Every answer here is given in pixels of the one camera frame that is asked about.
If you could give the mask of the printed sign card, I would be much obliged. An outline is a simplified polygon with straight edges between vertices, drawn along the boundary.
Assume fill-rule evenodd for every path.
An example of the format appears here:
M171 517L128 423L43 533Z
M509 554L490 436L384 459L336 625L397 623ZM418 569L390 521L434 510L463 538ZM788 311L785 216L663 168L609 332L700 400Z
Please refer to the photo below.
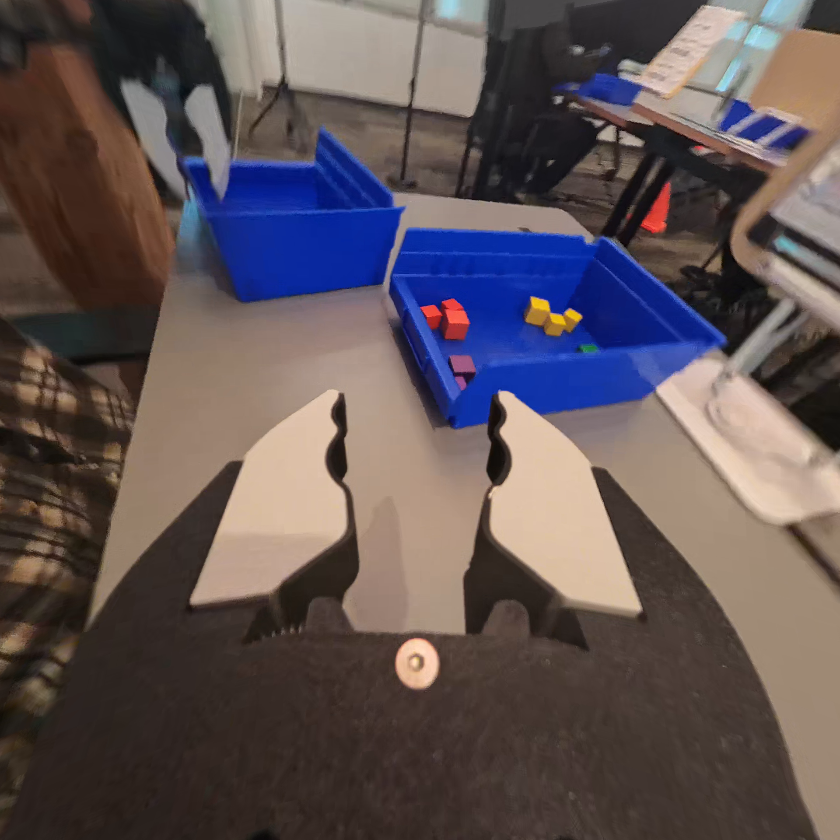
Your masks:
M703 5L645 67L637 84L661 99L674 97L733 27L746 19L742 11Z

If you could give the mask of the white stand with instruction board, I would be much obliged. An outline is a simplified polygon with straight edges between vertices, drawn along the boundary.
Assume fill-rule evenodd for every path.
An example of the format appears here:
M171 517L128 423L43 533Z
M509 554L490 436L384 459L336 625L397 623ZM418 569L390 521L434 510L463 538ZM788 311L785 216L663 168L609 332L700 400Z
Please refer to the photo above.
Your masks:
M745 204L731 232L731 251L742 268L811 310L838 308L838 290L763 250L749 240L749 233L839 141L838 59L838 35L799 29L783 38L751 103L800 117L811 134Z

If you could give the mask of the blue plastic bin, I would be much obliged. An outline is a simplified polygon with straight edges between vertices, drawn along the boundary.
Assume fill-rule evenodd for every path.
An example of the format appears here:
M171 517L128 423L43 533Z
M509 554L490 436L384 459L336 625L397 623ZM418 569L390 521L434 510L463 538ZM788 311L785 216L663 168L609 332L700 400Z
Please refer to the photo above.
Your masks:
M800 117L771 107L755 108L742 100L731 100L717 130L767 151L790 152L811 131Z
M236 160L219 198L204 159L185 173L242 302L380 286L404 207L330 131L312 161Z
M725 336L610 239L410 228L390 295L413 362L451 427L483 425L499 391L547 415L645 399ZM531 296L583 319L559 337L524 322ZM454 298L469 316L464 341L431 330L421 307ZM600 353L577 353L596 343ZM476 364L455 377L451 354Z
M596 73L584 82L570 82L556 86L555 96L574 95L619 107L630 107L642 91L642 85L635 80Z

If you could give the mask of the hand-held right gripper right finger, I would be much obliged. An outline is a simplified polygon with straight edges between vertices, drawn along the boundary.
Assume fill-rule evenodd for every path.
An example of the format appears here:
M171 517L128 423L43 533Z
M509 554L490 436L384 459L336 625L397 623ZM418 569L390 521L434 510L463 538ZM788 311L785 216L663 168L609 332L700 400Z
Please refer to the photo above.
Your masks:
M491 398L475 547L463 578L465 630L518 606L532 637L584 640L580 615L640 623L644 607L590 460L512 392Z

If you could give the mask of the wooden table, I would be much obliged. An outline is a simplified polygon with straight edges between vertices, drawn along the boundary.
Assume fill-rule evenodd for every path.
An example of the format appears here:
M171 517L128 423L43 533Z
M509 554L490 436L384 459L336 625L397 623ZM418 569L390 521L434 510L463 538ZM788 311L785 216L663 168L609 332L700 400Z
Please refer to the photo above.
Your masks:
M601 131L612 133L610 167L607 170L612 178L618 176L623 163L622 140L629 138L640 143L642 157L616 199L602 230L603 237L627 247L669 179L668 174L660 177L661 159L644 143L643 133L651 122L637 114L631 106L604 102L574 92L563 95L563 105L584 112L601 124Z
M639 98L632 106L643 125L642 172L623 228L612 237L628 248L665 186L682 171L715 186L738 207L751 190L784 166L791 150L767 150L700 122L684 118L653 98Z

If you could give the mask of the person's plaid shirt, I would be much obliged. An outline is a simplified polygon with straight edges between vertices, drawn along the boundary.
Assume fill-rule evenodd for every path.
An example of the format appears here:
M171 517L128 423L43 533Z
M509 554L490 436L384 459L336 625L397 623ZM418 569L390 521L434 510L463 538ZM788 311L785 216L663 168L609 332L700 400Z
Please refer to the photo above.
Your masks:
M2 320L2 829L86 625L134 418L131 397Z

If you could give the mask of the black tablet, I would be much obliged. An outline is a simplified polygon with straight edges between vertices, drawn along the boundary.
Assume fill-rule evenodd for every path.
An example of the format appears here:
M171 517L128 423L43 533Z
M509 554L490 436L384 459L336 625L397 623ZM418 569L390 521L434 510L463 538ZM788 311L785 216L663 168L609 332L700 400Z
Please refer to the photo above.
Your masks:
M787 193L788 193L791 189L793 189L794 187L798 186L798 185L799 185L799 183L800 183L801 181L803 181L803 180L804 180L804 178L805 178L805 176L806 176L806 175L807 175L807 174L803 175L803 177L801 178L801 180L800 180L800 181L799 181L796 185L794 185L793 187L791 187L791 188L787 191ZM791 230L791 229L789 229L789 228L787 228L787 227L784 227L782 224L780 224L780 223L776 222L776 221L772 218L772 216L770 215L770 210L771 210L771 207L772 207L774 204L776 204L777 202L779 202L779 201L781 200L781 198L782 198L783 196L785 196L787 193L785 193L785 194L783 194L781 197L779 197L779 198L778 198L778 199L777 199L777 200L776 200L776 201L775 201L775 202L774 202L774 203L770 206L769 210L768 210L768 211L767 211L767 212L766 212L766 213L762 216L762 218L759 220L759 222L758 222L758 223L756 223L756 225L755 225L755 226L751 229L751 231L750 231L750 233L749 233L749 240L750 240L750 241L752 241L754 244L756 244L756 245L758 245L759 247L761 247L763 250L765 250L765 251L767 251L767 252L771 253L773 256L777 256L777 255L776 255L776 254L775 254L775 253L771 250L771 247L772 247L772 240L774 239L774 237L775 237L775 236L777 236L777 235L780 235L780 234L782 234L782 233L786 233L786 234L787 234L787 233L789 233L790 231L793 231L793 230ZM836 291L838 291L838 290L839 290L839 288L835 288L834 286L828 285L828 284L826 284L826 283L823 283L823 284L824 284L824 285L827 285L827 286L829 286L829 287L831 287L832 289L835 289Z

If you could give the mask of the white tablet stand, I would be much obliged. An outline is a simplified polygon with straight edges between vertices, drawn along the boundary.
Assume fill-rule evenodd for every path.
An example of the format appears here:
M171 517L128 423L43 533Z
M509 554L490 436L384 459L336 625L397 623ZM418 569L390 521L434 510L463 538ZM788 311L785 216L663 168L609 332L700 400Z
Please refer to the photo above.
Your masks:
M829 455L751 373L810 316L838 330L839 270L831 262L801 268L778 256L761 268L762 279L782 293L772 312L732 357L689 364L656 393L743 506L787 527L838 514L838 455Z

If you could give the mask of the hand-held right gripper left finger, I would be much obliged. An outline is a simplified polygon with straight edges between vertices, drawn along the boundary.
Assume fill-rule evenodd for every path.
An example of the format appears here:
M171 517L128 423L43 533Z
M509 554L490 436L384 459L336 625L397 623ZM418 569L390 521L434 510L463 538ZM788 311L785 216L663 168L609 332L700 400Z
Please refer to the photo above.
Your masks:
M247 640L353 631L343 601L360 571L345 483L345 397L328 390L246 453L190 596L194 611L254 606Z

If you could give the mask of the brown wooden cabinet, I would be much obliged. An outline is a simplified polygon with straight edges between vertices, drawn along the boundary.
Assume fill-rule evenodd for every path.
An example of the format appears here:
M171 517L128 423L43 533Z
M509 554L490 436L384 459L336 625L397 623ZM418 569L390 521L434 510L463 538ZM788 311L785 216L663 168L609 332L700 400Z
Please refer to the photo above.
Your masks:
M1 180L81 308L160 307L172 229L138 141L78 49L37 45L2 75Z

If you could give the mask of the white instruction sheet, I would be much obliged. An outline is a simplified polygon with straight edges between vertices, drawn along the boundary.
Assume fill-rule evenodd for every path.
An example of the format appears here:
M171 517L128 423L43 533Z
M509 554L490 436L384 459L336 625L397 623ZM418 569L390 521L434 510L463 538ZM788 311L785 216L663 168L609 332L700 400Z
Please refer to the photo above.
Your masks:
M839 254L839 142L828 150L798 186L771 207L784 227Z

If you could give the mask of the silver light bar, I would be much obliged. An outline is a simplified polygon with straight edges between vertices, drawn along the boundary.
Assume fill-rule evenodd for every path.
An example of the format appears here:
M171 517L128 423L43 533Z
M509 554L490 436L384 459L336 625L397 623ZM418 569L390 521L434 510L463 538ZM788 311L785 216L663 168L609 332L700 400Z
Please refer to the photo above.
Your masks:
M839 257L793 231L775 236L771 250L798 270L839 288Z

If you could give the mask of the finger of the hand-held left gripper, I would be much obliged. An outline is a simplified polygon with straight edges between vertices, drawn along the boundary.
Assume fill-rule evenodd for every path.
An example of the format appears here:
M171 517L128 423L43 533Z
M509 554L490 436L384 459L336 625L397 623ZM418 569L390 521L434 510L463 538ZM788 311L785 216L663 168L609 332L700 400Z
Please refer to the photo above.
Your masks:
M201 143L217 198L225 198L232 156L214 88L208 84L195 86L184 102L184 113Z
M154 172L176 198L186 198L185 179L167 133L163 101L139 80L121 79L120 89L140 146Z

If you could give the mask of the black office chair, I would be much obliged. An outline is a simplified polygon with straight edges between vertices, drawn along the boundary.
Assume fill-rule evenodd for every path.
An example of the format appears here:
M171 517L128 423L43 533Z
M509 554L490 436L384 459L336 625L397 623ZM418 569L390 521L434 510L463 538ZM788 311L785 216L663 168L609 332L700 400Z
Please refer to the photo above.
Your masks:
M475 177L469 197L498 203L553 201L553 190L595 149L606 124L567 108L508 106L486 182Z

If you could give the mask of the orange traffic cone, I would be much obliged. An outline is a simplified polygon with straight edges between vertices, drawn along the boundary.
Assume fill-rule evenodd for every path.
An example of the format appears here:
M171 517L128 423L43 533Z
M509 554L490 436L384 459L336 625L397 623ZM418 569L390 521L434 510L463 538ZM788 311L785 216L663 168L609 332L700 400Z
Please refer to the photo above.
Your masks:
M645 216L641 228L651 235L662 235L667 231L671 200L671 182L662 188L654 204Z

